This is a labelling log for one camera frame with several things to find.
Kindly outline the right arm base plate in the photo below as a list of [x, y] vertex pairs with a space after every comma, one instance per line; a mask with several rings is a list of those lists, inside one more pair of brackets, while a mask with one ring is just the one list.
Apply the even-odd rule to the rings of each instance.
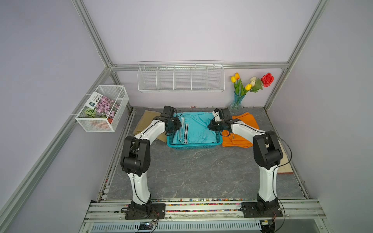
[[277, 202], [245, 202], [241, 204], [240, 211], [245, 218], [275, 218], [283, 217], [283, 212]]

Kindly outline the khaki long pants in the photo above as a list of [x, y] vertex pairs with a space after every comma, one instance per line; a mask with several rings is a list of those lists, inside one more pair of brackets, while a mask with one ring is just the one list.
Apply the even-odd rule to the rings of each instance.
[[146, 139], [150, 145], [161, 135], [164, 134], [166, 125], [162, 120], [154, 120], [161, 113], [146, 110], [138, 123], [134, 135], [137, 139]]

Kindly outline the orange pants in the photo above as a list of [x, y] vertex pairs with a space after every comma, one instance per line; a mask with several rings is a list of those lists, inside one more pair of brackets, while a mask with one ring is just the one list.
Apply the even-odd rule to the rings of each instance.
[[[259, 129], [259, 126], [254, 118], [254, 116], [250, 113], [244, 113], [242, 115], [239, 115], [239, 116], [232, 116], [232, 119], [239, 119], [241, 120], [243, 123], [253, 127], [253, 128], [256, 128], [256, 129]], [[233, 146], [236, 146], [236, 147], [241, 147], [241, 148], [249, 148], [249, 147], [252, 147], [253, 144], [246, 140], [245, 138], [237, 135], [237, 134], [230, 134], [227, 130], [224, 130], [222, 133], [222, 146], [223, 147], [233, 147]]]

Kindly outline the cream work glove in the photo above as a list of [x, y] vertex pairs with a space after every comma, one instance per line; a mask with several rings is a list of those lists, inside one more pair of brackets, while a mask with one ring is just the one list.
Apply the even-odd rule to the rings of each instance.
[[292, 151], [287, 145], [286, 142], [280, 140], [280, 147], [283, 152], [283, 158], [281, 159], [281, 163], [279, 168], [277, 169], [277, 173], [280, 174], [293, 174], [293, 169], [291, 168], [290, 160], [292, 158]]

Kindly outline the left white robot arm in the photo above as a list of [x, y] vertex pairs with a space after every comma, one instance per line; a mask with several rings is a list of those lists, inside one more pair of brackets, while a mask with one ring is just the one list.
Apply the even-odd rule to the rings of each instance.
[[164, 132], [172, 134], [181, 128], [178, 117], [155, 117], [143, 131], [128, 136], [123, 142], [120, 166], [130, 178], [136, 205], [149, 205], [151, 194], [148, 189], [147, 171], [151, 163], [151, 144]]

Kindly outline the glass vase with flowers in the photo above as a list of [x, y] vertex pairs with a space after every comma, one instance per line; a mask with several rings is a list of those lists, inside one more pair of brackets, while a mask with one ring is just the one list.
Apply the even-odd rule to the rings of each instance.
[[244, 85], [239, 73], [237, 72], [233, 76], [231, 76], [230, 79], [234, 87], [234, 99], [228, 107], [231, 114], [237, 114], [241, 110], [241, 108], [243, 107], [242, 101], [249, 92], [257, 93], [258, 91], [269, 87], [275, 80], [274, 76], [271, 73], [266, 73], [261, 78], [250, 78], [250, 81], [246, 85]]

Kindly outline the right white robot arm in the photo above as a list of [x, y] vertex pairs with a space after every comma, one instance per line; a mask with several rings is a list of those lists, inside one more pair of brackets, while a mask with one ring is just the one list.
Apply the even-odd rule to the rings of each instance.
[[253, 128], [238, 119], [230, 121], [211, 120], [208, 129], [216, 132], [227, 130], [252, 143], [254, 160], [260, 171], [257, 199], [263, 204], [278, 204], [276, 176], [283, 158], [283, 152], [277, 134], [273, 131]]

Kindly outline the teal pants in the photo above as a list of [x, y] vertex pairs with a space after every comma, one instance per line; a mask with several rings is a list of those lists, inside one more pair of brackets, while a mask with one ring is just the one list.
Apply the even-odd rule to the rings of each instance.
[[171, 145], [212, 144], [217, 143], [215, 131], [208, 129], [213, 119], [209, 112], [186, 112], [178, 117], [181, 128], [173, 134]]

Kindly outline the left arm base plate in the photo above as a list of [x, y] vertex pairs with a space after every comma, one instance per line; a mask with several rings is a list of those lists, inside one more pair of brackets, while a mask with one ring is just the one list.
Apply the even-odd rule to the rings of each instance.
[[163, 203], [155, 204], [136, 204], [131, 203], [128, 205], [125, 219], [138, 220], [138, 219], [164, 219], [166, 213], [166, 205]]

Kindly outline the purple flower packet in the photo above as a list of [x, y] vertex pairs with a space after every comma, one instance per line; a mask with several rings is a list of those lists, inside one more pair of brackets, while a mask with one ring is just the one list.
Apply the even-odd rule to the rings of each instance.
[[98, 93], [93, 92], [85, 103], [83, 113], [90, 118], [114, 118], [119, 109], [119, 104]]

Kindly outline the teal plastic basket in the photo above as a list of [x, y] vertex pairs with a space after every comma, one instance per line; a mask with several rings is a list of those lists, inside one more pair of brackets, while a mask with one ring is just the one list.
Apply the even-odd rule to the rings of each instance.
[[176, 150], [187, 150], [187, 149], [207, 149], [207, 148], [213, 148], [217, 145], [220, 145], [222, 144], [222, 136], [215, 132], [216, 135], [217, 135], [217, 140], [218, 142], [217, 143], [212, 143], [212, 144], [191, 144], [191, 145], [171, 145], [170, 141], [173, 139], [173, 134], [170, 135], [170, 136], [167, 136], [167, 145], [170, 147], [170, 148], [174, 148]]

